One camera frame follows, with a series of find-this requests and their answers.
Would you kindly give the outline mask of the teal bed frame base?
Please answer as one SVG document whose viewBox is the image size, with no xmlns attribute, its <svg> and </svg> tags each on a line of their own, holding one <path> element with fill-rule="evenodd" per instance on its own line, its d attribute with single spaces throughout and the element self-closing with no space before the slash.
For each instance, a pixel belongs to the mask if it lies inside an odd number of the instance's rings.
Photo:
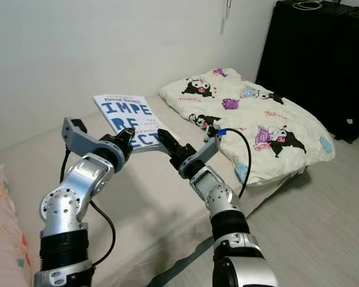
<svg viewBox="0 0 359 287">
<path fill-rule="evenodd" d="M 157 246 L 150 251 L 150 257 L 139 265 L 144 269 L 144 273 L 139 276 L 142 279 L 150 279 L 145 284 L 146 287 L 162 287 L 202 252 L 212 247 L 219 237 L 229 233 L 251 234 L 245 218 L 302 172 L 303 170 L 298 170 L 266 184 L 248 185 L 242 199 L 236 201 L 239 208 L 237 212 L 224 211 L 210 216 L 206 210 L 203 210 L 188 219 L 186 225 L 159 238 Z"/>
</svg>

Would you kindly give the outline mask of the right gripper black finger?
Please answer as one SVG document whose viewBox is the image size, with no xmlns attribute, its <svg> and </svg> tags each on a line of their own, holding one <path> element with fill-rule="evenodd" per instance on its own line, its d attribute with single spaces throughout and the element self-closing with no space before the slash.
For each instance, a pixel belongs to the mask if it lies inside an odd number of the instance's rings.
<svg viewBox="0 0 359 287">
<path fill-rule="evenodd" d="M 182 151 L 182 145 L 174 136 L 165 129 L 157 129 L 157 139 L 162 146 L 161 150 L 169 156 L 178 156 Z"/>
</svg>

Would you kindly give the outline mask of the mattress with beige sheet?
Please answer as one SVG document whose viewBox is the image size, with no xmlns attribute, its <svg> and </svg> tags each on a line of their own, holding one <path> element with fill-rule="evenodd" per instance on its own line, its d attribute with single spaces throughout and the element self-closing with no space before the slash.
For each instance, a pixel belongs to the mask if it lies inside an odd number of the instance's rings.
<svg viewBox="0 0 359 287">
<path fill-rule="evenodd" d="M 63 159 L 61 128 L 0 152 L 0 165 L 10 183 L 10 196 L 28 246 L 34 271 L 44 223 L 39 206 L 43 197 L 59 186 Z M 139 265 L 150 257 L 159 238 L 187 224 L 206 206 L 180 178 L 169 157 L 160 152 L 130 156 L 95 197 L 98 207 L 114 222 L 115 233 L 92 208 L 84 221 L 89 225 L 89 257 L 99 265 L 93 276 L 97 287 L 145 287 L 150 279 L 139 274 Z"/>
</svg>

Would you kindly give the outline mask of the cream cartoon print quilt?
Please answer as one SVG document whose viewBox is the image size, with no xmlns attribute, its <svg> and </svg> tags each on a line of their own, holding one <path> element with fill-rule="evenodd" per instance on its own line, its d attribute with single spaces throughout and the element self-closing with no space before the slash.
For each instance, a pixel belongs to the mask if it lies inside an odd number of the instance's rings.
<svg viewBox="0 0 359 287">
<path fill-rule="evenodd" d="M 221 140 L 220 151 L 240 181 L 260 185 L 336 156 L 327 129 L 308 110 L 249 80 L 216 68 L 162 87 L 159 96 L 202 130 L 219 125 L 240 131 Z"/>
</svg>

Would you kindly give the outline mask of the white blue lettered book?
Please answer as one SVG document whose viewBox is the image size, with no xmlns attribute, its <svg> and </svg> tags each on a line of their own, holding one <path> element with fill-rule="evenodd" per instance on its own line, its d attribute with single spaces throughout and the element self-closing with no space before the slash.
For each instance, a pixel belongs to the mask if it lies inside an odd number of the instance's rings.
<svg viewBox="0 0 359 287">
<path fill-rule="evenodd" d="M 103 94 L 94 96 L 93 100 L 115 132 L 126 128 L 134 130 L 128 140 L 135 153 L 145 151 L 162 151 L 165 146 L 159 141 L 158 130 L 168 130 L 153 109 L 142 96 L 126 96 L 120 94 Z"/>
</svg>

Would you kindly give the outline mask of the pink patterned pillow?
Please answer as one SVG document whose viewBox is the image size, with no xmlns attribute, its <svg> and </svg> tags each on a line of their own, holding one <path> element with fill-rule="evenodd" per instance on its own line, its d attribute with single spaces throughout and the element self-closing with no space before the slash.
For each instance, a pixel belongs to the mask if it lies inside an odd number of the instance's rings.
<svg viewBox="0 0 359 287">
<path fill-rule="evenodd" d="M 0 165 L 0 287 L 31 287 L 34 268 L 19 226 L 10 183 Z"/>
</svg>

